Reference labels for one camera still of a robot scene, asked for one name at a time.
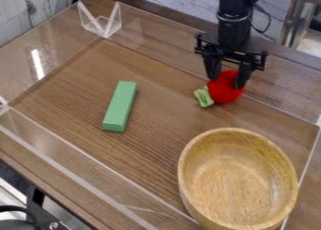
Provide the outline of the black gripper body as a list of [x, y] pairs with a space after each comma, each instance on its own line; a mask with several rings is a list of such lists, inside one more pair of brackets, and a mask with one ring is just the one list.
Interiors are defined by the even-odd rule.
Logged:
[[228, 61], [233, 64], [241, 64], [242, 62], [248, 62], [252, 64], [253, 69], [265, 69], [269, 56], [266, 50], [256, 51], [249, 47], [241, 48], [238, 50], [225, 48], [218, 44], [215, 36], [210, 33], [197, 33], [194, 37], [194, 52], [197, 54], [202, 55], [203, 53], [219, 53], [222, 54], [222, 61]]

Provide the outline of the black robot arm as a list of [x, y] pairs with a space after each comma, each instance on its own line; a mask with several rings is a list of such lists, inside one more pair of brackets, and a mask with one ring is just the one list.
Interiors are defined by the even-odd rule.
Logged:
[[217, 80], [222, 72], [222, 62], [228, 61], [238, 65], [233, 87], [245, 87], [252, 73], [264, 70], [269, 52], [252, 47], [252, 29], [257, 29], [252, 23], [253, 10], [257, 8], [270, 18], [270, 14], [257, 5], [258, 0], [218, 0], [215, 17], [218, 20], [217, 34], [210, 32], [195, 35], [194, 52], [202, 56], [207, 77]]

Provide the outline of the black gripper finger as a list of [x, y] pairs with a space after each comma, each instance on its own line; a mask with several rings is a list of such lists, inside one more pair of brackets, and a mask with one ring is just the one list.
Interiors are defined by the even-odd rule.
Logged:
[[203, 53], [202, 57], [203, 57], [207, 77], [211, 81], [215, 81], [219, 77], [221, 70], [222, 70], [222, 54]]
[[241, 89], [245, 87], [246, 82], [252, 76], [252, 64], [242, 62], [238, 69], [237, 79], [236, 79], [236, 88]]

